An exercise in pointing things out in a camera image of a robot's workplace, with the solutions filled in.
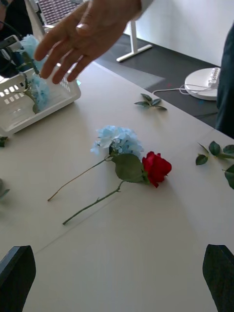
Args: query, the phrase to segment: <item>white wall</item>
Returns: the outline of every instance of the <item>white wall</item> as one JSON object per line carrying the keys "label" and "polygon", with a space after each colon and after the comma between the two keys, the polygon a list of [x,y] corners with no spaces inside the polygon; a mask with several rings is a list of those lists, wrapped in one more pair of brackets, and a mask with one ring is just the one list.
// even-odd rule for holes
{"label": "white wall", "polygon": [[140,39],[220,65],[233,21],[234,0],[154,0],[136,27]]}

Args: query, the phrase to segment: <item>black object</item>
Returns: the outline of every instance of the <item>black object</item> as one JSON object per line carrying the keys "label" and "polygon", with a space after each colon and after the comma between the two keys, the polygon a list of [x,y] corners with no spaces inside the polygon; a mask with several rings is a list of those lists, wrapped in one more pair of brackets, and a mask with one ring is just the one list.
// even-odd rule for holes
{"label": "black object", "polygon": [[[28,16],[24,0],[13,0],[6,11],[5,22],[17,29],[17,31],[24,37],[33,34],[32,25]],[[15,32],[4,26],[0,30],[0,42],[11,35],[16,35]],[[18,70],[13,64],[9,64],[0,52],[0,69],[5,68],[0,75],[4,78],[10,78],[18,74]]]}
{"label": "black object", "polygon": [[234,256],[224,245],[208,245],[203,275],[218,312],[234,311]]}
{"label": "black object", "polygon": [[31,246],[13,247],[0,262],[1,312],[22,312],[35,276]]}

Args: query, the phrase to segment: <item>plastic basket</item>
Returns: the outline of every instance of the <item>plastic basket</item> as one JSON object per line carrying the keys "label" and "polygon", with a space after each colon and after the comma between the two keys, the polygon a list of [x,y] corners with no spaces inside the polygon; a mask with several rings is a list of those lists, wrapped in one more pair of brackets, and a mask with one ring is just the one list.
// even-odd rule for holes
{"label": "plastic basket", "polygon": [[[33,69],[25,72],[30,79]],[[25,90],[25,80],[21,75],[14,76],[0,84],[0,134],[10,136],[13,133],[33,124],[60,108],[74,102],[81,95],[77,82],[68,82],[63,78],[60,84],[53,84],[47,79],[50,89],[48,105],[40,113],[33,112],[33,101],[20,93]]]}

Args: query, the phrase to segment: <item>dark floor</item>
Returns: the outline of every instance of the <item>dark floor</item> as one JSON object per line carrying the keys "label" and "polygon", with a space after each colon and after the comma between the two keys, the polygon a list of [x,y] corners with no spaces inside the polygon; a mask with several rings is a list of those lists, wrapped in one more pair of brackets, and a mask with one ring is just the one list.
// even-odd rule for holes
{"label": "dark floor", "polygon": [[[145,44],[147,42],[138,40],[139,47]],[[122,35],[97,62],[150,92],[179,88],[191,72],[215,66],[156,45],[122,63],[116,61],[116,58],[130,51],[129,37]],[[156,95],[210,126],[215,126],[217,108],[214,101],[202,101],[190,95],[182,95],[179,91],[160,92]]]}

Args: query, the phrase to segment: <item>hydrangea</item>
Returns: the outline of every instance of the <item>hydrangea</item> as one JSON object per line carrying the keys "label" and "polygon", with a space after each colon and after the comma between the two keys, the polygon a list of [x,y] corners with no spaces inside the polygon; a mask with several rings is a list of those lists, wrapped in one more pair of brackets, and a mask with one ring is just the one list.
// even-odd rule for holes
{"label": "hydrangea", "polygon": [[99,153],[99,148],[109,148],[116,154],[134,154],[140,158],[143,147],[135,132],[128,128],[106,126],[98,132],[99,140],[94,142],[91,152]]}
{"label": "hydrangea", "polygon": [[38,110],[41,112],[48,103],[50,93],[49,87],[46,81],[37,75],[33,75],[29,83],[31,86],[31,94],[36,100]]}
{"label": "hydrangea", "polygon": [[29,57],[33,60],[37,69],[40,71],[42,69],[47,57],[45,57],[43,60],[40,60],[40,61],[34,60],[34,53],[35,53],[35,50],[39,44],[39,41],[33,35],[27,35],[20,41],[20,43],[21,43],[23,49],[18,50],[18,52],[20,54],[22,54],[24,51],[26,51],[27,54],[29,55]]}

